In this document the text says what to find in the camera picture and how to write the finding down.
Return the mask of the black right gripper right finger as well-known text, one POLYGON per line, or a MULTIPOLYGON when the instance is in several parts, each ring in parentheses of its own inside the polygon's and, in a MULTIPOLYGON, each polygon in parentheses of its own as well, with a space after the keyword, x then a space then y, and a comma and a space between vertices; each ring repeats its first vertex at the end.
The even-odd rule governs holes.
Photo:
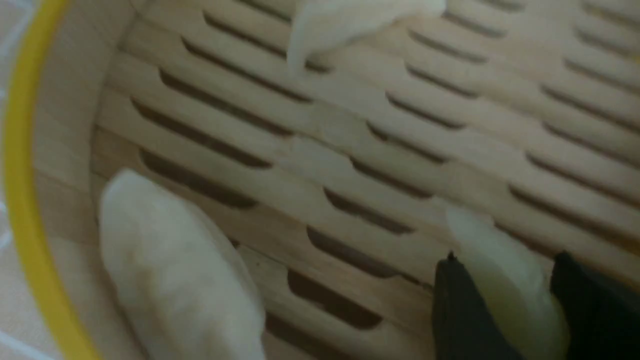
POLYGON ((640 296, 567 251, 554 257, 550 289, 569 328, 568 360, 638 360, 640 296))

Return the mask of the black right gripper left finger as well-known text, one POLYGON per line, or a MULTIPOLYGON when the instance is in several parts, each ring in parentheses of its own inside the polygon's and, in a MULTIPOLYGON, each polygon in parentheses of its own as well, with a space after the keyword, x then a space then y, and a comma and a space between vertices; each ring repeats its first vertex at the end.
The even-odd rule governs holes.
POLYGON ((436 266, 432 335, 437 360, 521 360, 499 330, 471 274, 451 251, 436 266))

